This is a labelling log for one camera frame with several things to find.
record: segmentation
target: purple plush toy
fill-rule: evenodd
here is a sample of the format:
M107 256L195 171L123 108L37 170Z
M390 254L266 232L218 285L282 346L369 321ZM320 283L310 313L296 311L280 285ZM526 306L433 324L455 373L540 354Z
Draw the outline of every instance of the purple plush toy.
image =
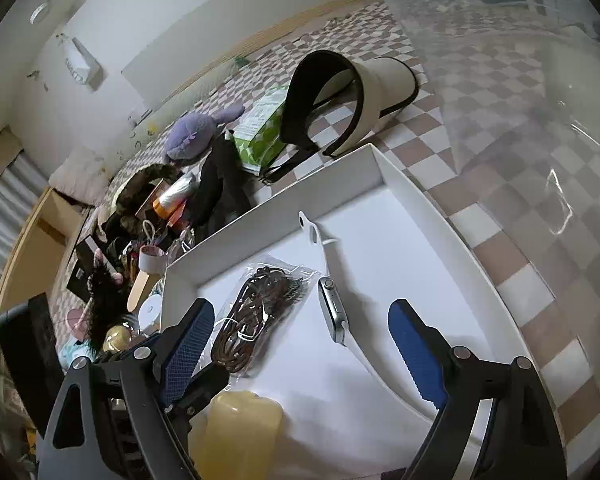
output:
M164 163L197 158L208 148L220 126L235 121L243 113L244 106L234 104L212 116L190 112L179 118L164 143Z

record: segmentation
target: white pillow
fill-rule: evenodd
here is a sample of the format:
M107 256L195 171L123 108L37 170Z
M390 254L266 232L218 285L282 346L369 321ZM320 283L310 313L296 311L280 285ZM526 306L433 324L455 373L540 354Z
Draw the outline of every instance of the white pillow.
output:
M99 205L109 187L104 159L89 148L76 146L49 177L49 184L80 202Z

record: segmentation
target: pink object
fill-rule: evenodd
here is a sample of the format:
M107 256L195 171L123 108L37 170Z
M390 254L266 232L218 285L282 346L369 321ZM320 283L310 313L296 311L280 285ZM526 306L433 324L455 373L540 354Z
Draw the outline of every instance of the pink object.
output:
M86 314L89 305L84 309L72 308L66 313L66 323L71 329L71 333L78 341L85 341L87 337L87 320Z

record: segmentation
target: green object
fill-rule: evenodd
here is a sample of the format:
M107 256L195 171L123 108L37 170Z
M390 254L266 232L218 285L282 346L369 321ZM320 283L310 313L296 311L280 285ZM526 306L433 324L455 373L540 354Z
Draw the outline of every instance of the green object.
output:
M259 175L285 147L280 123L288 86L271 88L240 118L234 143L245 171Z
M247 66L249 64L249 60L243 56L236 57L234 62L238 68L242 68L243 66Z

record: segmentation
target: curtain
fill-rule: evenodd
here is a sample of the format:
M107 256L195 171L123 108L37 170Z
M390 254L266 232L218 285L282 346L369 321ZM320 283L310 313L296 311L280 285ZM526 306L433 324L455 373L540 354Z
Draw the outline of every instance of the curtain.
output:
M24 152L0 175L0 277L24 222L46 186L47 177Z

